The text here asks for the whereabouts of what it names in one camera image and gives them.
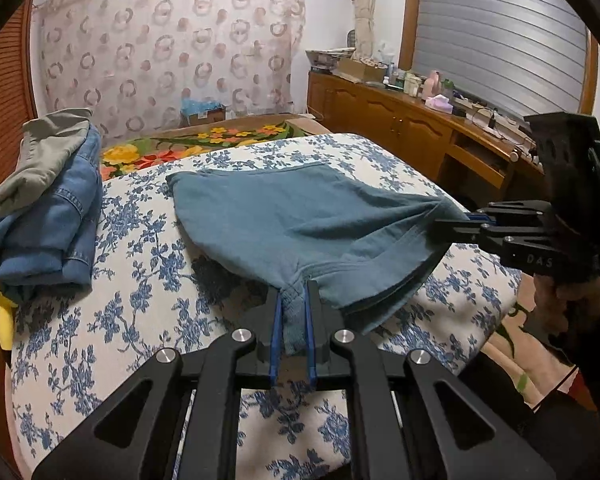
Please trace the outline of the person's right hand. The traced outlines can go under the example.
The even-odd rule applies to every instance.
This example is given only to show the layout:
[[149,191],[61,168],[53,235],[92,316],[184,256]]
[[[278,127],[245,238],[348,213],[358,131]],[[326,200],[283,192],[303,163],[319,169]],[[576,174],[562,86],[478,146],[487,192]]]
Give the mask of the person's right hand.
[[584,283],[559,284],[535,274],[534,317],[547,342],[571,362],[600,339],[600,278]]

